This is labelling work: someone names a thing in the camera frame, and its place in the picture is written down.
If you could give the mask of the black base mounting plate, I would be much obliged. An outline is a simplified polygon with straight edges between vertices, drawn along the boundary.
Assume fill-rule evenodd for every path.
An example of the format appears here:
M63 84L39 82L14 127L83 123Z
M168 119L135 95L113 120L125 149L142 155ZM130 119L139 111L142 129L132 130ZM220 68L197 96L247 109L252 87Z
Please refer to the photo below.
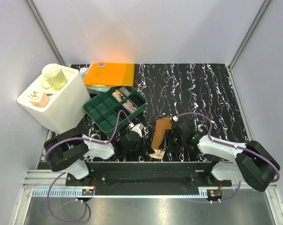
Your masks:
M112 173L116 176L117 182L166 182L170 178L178 181L187 178L192 181L190 176L192 172L202 172L209 167L210 164L211 162L91 162L87 163L88 168L91 170L87 177L77 180L73 175L70 175L75 181L84 181L87 178L95 178L98 173ZM194 186L200 186L193 181L192 183Z

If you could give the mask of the beige rolled sock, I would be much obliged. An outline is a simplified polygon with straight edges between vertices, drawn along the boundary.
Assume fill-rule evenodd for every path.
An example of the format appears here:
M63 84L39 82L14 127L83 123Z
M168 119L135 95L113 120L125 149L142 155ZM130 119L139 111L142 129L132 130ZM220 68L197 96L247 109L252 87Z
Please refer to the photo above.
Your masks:
M112 93L112 96L118 101L118 102L122 102L126 99L126 96L124 94L122 94L119 90L115 90Z

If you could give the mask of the green divided organizer tray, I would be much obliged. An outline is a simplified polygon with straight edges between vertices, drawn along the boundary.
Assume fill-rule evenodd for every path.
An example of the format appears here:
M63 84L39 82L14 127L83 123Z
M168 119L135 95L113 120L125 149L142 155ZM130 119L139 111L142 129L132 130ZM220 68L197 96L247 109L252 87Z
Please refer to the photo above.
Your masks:
M147 105L147 99L134 87L126 87L131 94L122 102L118 102L112 93L121 87L112 87L108 92L102 92L84 104L83 109L95 122L98 128L107 136L111 136L117 127L118 130L128 125L137 116L142 114ZM123 103L129 100L137 110L129 113Z

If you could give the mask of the grey rolled sock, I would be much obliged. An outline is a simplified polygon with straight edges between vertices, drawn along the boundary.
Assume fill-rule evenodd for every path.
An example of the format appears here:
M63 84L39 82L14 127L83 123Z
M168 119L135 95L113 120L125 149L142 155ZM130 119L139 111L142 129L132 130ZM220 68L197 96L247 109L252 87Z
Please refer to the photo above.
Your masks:
M131 92L125 86L122 86L119 91L121 91L127 97L131 94Z

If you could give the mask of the white storage bin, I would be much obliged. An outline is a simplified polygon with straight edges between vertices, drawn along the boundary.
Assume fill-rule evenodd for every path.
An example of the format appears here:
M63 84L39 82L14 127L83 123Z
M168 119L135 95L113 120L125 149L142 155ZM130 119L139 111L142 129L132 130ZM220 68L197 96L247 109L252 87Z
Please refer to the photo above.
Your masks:
M86 114L84 104L91 100L79 71L65 66L61 66L61 70L68 82L60 91L45 90L40 85L44 76L39 75L17 98L18 104L42 126L57 134L75 128ZM29 96L36 91L50 94L45 107L36 107L29 102Z

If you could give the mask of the orange and teal folders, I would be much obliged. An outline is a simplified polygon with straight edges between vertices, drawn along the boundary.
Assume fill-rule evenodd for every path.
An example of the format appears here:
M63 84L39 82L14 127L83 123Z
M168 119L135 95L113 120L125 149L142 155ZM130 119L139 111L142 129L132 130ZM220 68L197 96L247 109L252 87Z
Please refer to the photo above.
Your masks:
M92 63L79 70L89 93L108 92L112 87L133 86L134 64Z

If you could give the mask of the pink rolled sock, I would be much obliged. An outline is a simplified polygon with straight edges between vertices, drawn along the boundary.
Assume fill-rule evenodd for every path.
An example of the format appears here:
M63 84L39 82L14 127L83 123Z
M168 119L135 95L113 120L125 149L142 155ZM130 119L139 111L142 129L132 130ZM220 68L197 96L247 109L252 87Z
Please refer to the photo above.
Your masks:
M129 113L134 113L137 110L137 108L129 100L122 105Z

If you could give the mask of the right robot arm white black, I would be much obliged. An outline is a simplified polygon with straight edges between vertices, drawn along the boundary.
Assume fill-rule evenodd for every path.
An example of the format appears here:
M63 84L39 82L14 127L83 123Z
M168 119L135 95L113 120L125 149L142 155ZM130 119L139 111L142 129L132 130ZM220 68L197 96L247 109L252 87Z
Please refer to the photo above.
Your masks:
M184 120L171 120L171 147L185 147L194 152L223 159L214 161L202 172L192 172L196 184L214 186L224 180L241 181L263 192L279 178L280 166L257 141L233 143L196 132Z

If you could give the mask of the brown boxer briefs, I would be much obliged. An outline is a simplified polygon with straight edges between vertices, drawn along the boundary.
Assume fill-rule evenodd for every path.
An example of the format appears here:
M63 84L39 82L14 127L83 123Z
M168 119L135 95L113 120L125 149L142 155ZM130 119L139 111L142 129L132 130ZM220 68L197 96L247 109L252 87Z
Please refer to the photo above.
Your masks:
M151 158L163 159L165 150L160 148L164 140L164 136L167 130L172 130L171 118L166 117L158 119L155 124L155 130L153 134L153 140L151 143L151 148L154 150L154 153L150 154Z

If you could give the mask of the pink box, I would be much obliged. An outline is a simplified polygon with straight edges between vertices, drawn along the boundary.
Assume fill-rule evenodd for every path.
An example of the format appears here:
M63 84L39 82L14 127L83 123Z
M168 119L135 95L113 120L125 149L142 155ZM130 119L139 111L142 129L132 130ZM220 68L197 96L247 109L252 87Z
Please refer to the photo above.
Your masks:
M33 91L29 96L29 102L36 107L45 108L49 100L50 97L42 91Z

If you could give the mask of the aluminium front rail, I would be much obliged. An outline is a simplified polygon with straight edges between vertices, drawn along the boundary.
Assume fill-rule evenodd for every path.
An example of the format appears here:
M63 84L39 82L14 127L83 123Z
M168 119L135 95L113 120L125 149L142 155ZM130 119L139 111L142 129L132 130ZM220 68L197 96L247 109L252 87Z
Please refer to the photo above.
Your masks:
M95 178L75 181L70 174L49 170L29 170L23 187L32 188L37 197L76 198L210 198L222 195L224 190L236 190L238 183L223 181L209 187L194 186L192 181L170 178L166 182L117 182L112 173L100 172Z

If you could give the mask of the yellow green cup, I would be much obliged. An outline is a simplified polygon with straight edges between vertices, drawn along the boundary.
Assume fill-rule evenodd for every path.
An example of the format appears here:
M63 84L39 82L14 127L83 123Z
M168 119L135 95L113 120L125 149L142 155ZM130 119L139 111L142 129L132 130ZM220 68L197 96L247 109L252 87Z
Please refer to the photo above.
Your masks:
M44 79L41 81L40 86L45 90L61 90L67 83L67 79L61 69L61 66L58 64L53 63L46 65L42 69L41 73Z

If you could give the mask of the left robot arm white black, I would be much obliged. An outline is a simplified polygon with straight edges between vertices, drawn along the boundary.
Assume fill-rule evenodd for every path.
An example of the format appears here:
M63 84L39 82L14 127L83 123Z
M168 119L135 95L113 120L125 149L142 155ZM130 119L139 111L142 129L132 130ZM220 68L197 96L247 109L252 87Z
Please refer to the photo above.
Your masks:
M44 149L45 161L53 172L66 171L86 186L92 181L87 159L116 161L129 155L144 156L151 146L143 130L136 125L129 133L111 142L90 138L73 128L46 141Z

